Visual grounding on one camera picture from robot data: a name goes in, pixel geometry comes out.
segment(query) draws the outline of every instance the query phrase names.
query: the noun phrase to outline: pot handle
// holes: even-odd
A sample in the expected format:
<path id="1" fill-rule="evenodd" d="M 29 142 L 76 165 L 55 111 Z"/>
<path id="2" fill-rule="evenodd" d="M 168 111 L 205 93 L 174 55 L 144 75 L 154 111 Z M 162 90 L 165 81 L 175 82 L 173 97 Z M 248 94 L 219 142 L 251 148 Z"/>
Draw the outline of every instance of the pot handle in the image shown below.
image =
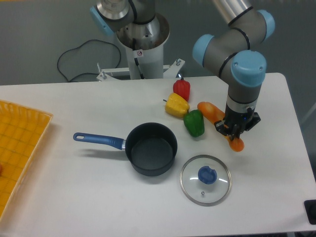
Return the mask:
<path id="1" fill-rule="evenodd" d="M 90 142 L 109 145 L 120 150 L 125 149 L 125 140 L 118 137 L 109 137 L 95 134 L 77 132 L 74 134 L 74 140 L 79 142 Z"/>

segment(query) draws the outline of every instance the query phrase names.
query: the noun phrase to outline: saucepan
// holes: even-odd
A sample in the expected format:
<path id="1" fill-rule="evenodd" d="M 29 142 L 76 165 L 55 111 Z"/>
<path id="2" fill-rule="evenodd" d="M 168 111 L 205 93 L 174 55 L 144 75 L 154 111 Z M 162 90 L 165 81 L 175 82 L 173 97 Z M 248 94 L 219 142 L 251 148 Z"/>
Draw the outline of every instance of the saucepan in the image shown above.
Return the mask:
<path id="1" fill-rule="evenodd" d="M 146 176 L 158 176 L 172 165 L 178 144 L 173 132 L 166 126 L 148 122 L 134 128 L 127 139 L 77 132 L 74 140 L 109 145 L 125 150 L 134 169 Z"/>

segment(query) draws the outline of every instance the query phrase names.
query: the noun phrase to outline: gray floor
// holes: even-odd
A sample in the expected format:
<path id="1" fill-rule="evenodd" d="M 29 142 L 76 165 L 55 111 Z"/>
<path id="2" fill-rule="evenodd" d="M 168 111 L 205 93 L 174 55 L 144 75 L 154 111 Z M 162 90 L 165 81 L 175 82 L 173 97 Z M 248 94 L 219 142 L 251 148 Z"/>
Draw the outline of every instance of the gray floor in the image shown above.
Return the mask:
<path id="1" fill-rule="evenodd" d="M 0 85 L 66 82 L 58 73 L 58 57 L 90 39 L 117 41 L 102 35 L 89 8 L 95 0 L 34 0 L 0 2 Z M 316 102 L 315 22 L 316 0 L 252 0 L 256 9 L 270 12 L 276 31 L 260 51 L 268 61 L 268 72 L 286 76 L 314 172 L 316 171 L 316 112 L 305 115 Z M 210 0 L 157 0 L 157 12 L 170 24 L 164 63 L 182 58 L 183 76 L 212 73 L 192 59 L 192 48 L 203 34 L 220 35 L 227 26 Z M 67 54 L 60 68 L 68 78 L 83 72 L 113 68 L 119 56 L 109 45 L 92 43 Z M 122 56 L 119 67 L 127 67 Z M 81 80 L 94 80 L 94 76 Z"/>

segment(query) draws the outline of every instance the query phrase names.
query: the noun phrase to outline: red bell pepper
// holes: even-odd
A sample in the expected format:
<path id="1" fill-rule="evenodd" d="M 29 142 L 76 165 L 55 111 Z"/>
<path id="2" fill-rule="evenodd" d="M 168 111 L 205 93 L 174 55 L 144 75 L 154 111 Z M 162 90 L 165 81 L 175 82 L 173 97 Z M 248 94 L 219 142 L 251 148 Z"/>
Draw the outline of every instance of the red bell pepper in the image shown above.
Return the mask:
<path id="1" fill-rule="evenodd" d="M 189 101 L 190 87 L 190 83 L 181 78 L 173 84 L 173 92 L 180 95 L 186 101 Z"/>

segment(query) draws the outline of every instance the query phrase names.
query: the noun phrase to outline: white table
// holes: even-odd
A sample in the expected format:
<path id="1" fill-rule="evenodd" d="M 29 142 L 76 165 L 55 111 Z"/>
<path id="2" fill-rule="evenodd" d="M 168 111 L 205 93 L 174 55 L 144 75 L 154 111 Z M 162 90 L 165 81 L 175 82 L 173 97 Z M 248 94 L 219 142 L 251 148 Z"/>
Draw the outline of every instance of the white table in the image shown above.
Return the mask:
<path id="1" fill-rule="evenodd" d="M 188 78 L 190 105 L 225 108 L 227 85 Z M 54 114 L 33 165 L 0 223 L 3 236 L 206 236 L 310 231 L 303 202 L 316 185 L 286 80 L 267 74 L 256 111 L 262 121 L 233 152 L 205 120 L 193 139 L 164 111 L 175 79 L 0 86 L 0 99 Z M 178 140 L 172 168 L 158 177 L 137 173 L 125 152 L 76 142 L 75 132 L 126 138 L 149 121 Z M 203 207 L 183 194 L 179 174 L 198 154 L 222 160 L 233 186 L 219 205 Z"/>

